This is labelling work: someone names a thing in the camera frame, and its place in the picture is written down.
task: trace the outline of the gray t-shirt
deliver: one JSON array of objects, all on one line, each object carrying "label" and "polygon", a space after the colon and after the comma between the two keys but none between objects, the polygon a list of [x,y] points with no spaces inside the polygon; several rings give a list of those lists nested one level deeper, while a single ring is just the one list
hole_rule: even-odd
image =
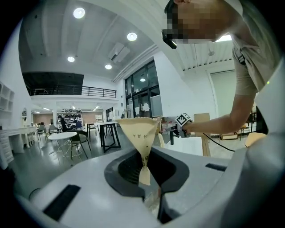
[{"label": "gray t-shirt", "polygon": [[[240,0],[243,19],[258,46],[246,44],[236,36],[233,40],[233,59],[236,69],[236,94],[252,95],[262,90],[281,59],[281,52],[267,22],[251,3]],[[245,58],[245,65],[239,58]]]}]

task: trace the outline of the ceiling light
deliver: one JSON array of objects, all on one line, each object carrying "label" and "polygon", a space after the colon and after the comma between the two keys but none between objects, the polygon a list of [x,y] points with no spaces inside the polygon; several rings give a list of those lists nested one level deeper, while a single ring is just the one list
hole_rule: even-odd
[{"label": "ceiling light", "polygon": [[231,40],[232,40],[232,38],[230,35],[224,35],[220,39],[218,39],[215,43],[222,42],[222,41],[231,41]]},{"label": "ceiling light", "polygon": [[83,8],[77,8],[73,12],[73,16],[77,19],[84,17],[84,15],[85,15],[85,10]]},{"label": "ceiling light", "polygon": [[67,60],[68,60],[69,62],[74,62],[74,61],[75,61],[75,58],[72,57],[72,56],[69,56],[69,57],[67,58]]},{"label": "ceiling light", "polygon": [[129,41],[135,41],[138,38],[138,36],[135,33],[129,33],[127,35],[127,38],[128,38]]},{"label": "ceiling light", "polygon": [[105,68],[106,68],[106,69],[112,69],[112,66],[111,66],[110,64],[107,64],[107,65],[105,66]]}]

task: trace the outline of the air conditioner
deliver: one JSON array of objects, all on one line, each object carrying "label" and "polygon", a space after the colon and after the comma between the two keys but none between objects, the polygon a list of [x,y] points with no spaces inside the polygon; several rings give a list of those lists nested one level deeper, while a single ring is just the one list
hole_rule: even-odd
[{"label": "air conditioner", "polygon": [[128,49],[121,43],[116,43],[116,45],[110,51],[108,58],[113,63],[121,62],[127,56],[128,53],[130,53],[130,49]]}]

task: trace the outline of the paper coffee filter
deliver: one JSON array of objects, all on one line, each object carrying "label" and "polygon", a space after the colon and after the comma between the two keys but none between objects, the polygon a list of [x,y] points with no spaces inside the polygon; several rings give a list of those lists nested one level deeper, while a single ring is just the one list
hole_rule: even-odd
[{"label": "paper coffee filter", "polygon": [[146,117],[120,119],[117,120],[117,122],[142,157],[143,167],[139,175],[139,181],[143,184],[150,185],[151,174],[147,168],[147,162],[158,122]]}]

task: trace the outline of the white shelf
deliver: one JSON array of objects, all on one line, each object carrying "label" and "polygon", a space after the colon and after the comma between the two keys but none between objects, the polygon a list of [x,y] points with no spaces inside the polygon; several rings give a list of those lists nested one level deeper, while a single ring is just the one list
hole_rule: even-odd
[{"label": "white shelf", "polygon": [[14,101],[14,95],[15,93],[13,91],[10,91],[10,101]]},{"label": "white shelf", "polygon": [[1,110],[7,110],[8,109],[8,100],[4,97],[0,98],[0,109]]},{"label": "white shelf", "polygon": [[1,97],[9,99],[9,96],[10,96],[10,89],[2,84]]},{"label": "white shelf", "polygon": [[0,82],[0,126],[3,129],[11,125],[15,93]]},{"label": "white shelf", "polygon": [[8,103],[8,111],[12,112],[12,109],[13,109],[13,102],[9,101],[9,103]]}]

